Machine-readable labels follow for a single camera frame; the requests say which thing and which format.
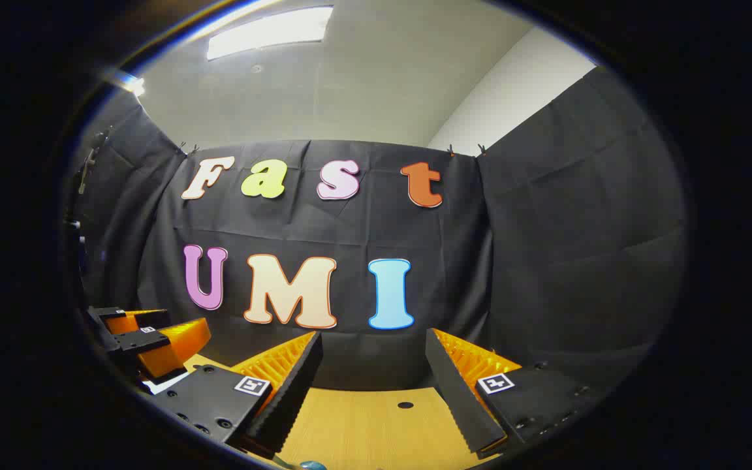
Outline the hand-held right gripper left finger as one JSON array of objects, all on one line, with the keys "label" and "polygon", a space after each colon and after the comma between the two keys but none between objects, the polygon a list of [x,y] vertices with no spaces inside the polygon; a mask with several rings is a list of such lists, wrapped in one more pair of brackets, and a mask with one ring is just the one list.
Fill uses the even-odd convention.
[{"label": "hand-held right gripper left finger", "polygon": [[321,333],[310,332],[230,369],[199,366],[150,401],[213,441],[271,460],[283,449],[322,358]]}]

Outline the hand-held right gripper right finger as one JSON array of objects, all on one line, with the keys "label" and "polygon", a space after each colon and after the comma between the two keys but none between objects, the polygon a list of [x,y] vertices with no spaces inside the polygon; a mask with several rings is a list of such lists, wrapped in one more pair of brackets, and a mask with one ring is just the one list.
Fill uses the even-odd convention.
[{"label": "hand-held right gripper right finger", "polygon": [[593,410],[604,389],[546,366],[520,366],[436,328],[426,358],[468,449],[478,458],[537,446]]}]

